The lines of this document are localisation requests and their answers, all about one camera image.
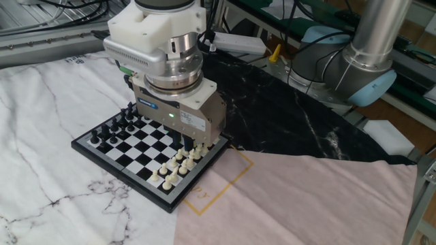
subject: black marble cloth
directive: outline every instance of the black marble cloth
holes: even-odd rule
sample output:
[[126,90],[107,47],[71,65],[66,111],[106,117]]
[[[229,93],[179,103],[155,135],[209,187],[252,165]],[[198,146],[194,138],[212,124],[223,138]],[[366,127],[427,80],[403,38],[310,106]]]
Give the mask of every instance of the black marble cloth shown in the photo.
[[227,103],[223,134],[239,149],[317,158],[415,164],[308,95],[224,52],[204,55],[204,76]]

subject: chessboard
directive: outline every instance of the chessboard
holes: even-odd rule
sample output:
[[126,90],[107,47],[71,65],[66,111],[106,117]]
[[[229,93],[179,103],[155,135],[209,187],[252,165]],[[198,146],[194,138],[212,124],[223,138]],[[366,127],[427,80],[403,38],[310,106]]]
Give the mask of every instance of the chessboard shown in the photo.
[[191,156],[184,150],[185,141],[175,137],[176,134],[139,115],[136,105],[130,103],[128,108],[72,141],[72,148],[171,213],[229,144],[222,136],[207,148],[194,142]]

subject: white foam block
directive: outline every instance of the white foam block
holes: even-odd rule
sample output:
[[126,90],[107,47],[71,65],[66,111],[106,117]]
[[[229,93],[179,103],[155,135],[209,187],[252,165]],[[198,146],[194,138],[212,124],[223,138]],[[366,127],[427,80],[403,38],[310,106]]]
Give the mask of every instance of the white foam block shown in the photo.
[[407,157],[415,147],[387,120],[370,120],[363,130],[389,155],[402,155]]

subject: black chess piece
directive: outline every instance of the black chess piece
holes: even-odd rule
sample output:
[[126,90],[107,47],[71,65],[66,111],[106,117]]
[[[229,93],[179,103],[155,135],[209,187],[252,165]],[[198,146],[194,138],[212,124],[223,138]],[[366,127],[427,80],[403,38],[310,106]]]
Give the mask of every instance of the black chess piece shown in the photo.
[[102,139],[106,140],[110,137],[109,126],[102,125]]
[[133,130],[135,130],[135,127],[134,127],[134,122],[133,121],[130,121],[129,122],[129,126],[127,127],[127,130],[128,131],[133,131]]
[[133,105],[131,104],[131,102],[129,102],[129,107],[127,108],[127,115],[126,115],[126,119],[127,120],[132,120],[134,118],[134,114],[133,114]]
[[115,144],[115,143],[118,142],[118,139],[116,138],[115,133],[112,133],[112,136],[110,137],[109,142],[112,143],[112,144]]
[[91,143],[96,144],[100,141],[100,139],[97,137],[97,130],[92,131],[93,137],[91,138]]
[[126,127],[129,123],[127,120],[125,120],[125,110],[121,109],[121,118],[118,121],[118,123],[122,126],[122,127]]
[[112,126],[110,126],[110,130],[113,132],[118,131],[118,123],[116,122],[116,118],[112,119]]

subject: yellow tape outline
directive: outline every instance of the yellow tape outline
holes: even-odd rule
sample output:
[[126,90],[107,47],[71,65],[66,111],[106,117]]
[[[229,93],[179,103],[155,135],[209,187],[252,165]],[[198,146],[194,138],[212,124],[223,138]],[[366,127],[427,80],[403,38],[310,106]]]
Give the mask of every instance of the yellow tape outline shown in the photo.
[[196,209],[196,207],[194,207],[191,203],[189,203],[186,199],[184,199],[183,200],[183,202],[185,202],[198,216],[201,216],[208,208],[210,208],[211,206],[212,206],[212,204],[214,203],[214,202],[216,202],[217,200],[218,200],[218,198],[220,197],[220,196],[222,196],[224,193],[225,193],[225,191],[227,190],[227,189],[229,189],[229,187],[232,185],[232,184],[234,184],[236,181],[238,181],[239,180],[239,178],[241,177],[241,176],[243,176],[245,173],[247,173],[247,171],[248,171],[248,169],[250,169],[251,167],[253,167],[253,165],[254,165],[254,163],[253,163],[253,161],[252,160],[250,160],[248,157],[246,157],[244,154],[242,154],[238,149],[236,149],[233,145],[230,145],[233,149],[235,149],[235,151],[239,154],[239,155],[241,155],[245,160],[247,160],[249,163],[250,163],[250,165],[248,166],[248,167],[246,167],[239,175],[237,175],[237,177],[234,179],[234,180],[232,180],[232,181],[230,181],[225,187],[224,187],[224,189],[222,190],[222,191],[220,191],[219,193],[218,193],[218,195],[216,195],[202,210],[200,210],[200,211],[198,211],[197,209]]

